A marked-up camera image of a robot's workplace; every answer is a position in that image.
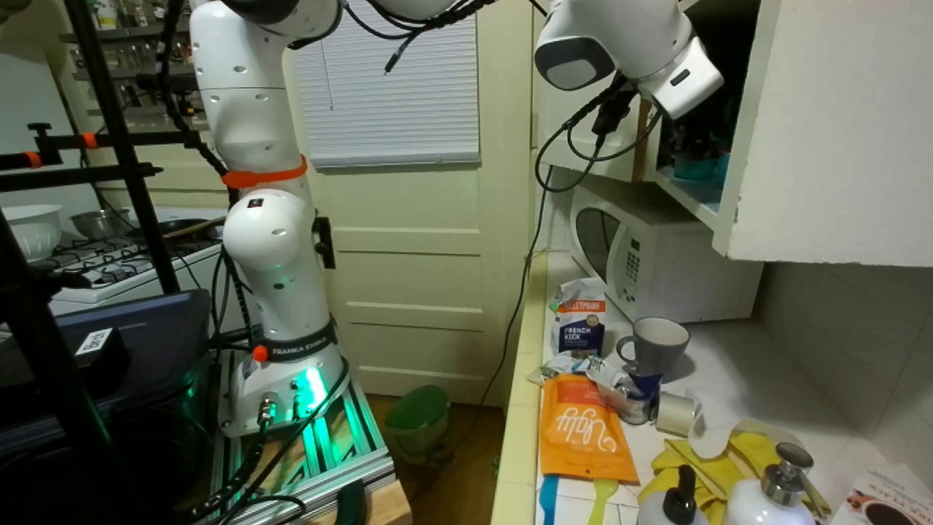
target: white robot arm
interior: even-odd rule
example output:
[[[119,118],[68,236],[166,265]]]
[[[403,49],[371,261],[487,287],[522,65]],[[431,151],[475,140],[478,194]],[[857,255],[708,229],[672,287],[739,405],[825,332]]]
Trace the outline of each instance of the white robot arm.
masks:
[[[431,29],[431,22],[450,23],[444,16],[466,4],[374,7],[396,26],[428,22]],[[191,22],[207,124],[231,170],[227,183],[240,189],[226,249],[253,290],[263,321],[263,345],[233,372],[227,434],[297,424],[325,398],[348,388],[312,243],[306,162],[282,80],[282,52],[326,39],[341,10],[344,0],[223,0],[199,4]],[[618,71],[672,118],[695,108],[721,83],[673,0],[556,0],[538,68],[556,87],[584,87]]]

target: white cabinet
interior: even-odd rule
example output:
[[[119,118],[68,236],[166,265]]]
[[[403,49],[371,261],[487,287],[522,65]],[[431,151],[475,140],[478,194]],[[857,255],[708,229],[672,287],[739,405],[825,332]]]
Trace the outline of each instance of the white cabinet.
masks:
[[[933,265],[933,4],[761,0],[721,201],[650,172],[736,261]]]

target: floor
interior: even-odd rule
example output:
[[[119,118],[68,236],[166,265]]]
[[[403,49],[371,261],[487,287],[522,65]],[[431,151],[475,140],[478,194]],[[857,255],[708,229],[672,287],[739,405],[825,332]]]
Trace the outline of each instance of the floor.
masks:
[[[386,424],[396,401],[371,398]],[[438,462],[415,468],[396,458],[415,525],[484,525],[494,513],[505,421],[498,409],[454,405]]]

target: door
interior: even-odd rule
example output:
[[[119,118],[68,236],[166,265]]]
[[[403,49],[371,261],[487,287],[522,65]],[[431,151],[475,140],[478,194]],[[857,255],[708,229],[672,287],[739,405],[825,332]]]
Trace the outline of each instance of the door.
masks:
[[[482,167],[312,175],[341,350],[367,395],[489,388],[530,240],[530,73],[530,10],[497,4],[478,16]],[[505,358],[489,401],[507,373]]]

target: white window blind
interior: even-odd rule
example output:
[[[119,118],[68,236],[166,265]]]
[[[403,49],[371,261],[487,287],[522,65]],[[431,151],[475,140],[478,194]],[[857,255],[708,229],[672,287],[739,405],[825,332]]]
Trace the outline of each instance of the white window blind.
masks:
[[[367,0],[351,7],[399,32]],[[475,17],[419,35],[386,73],[396,46],[344,16],[331,39],[297,49],[296,112],[316,170],[478,163]]]

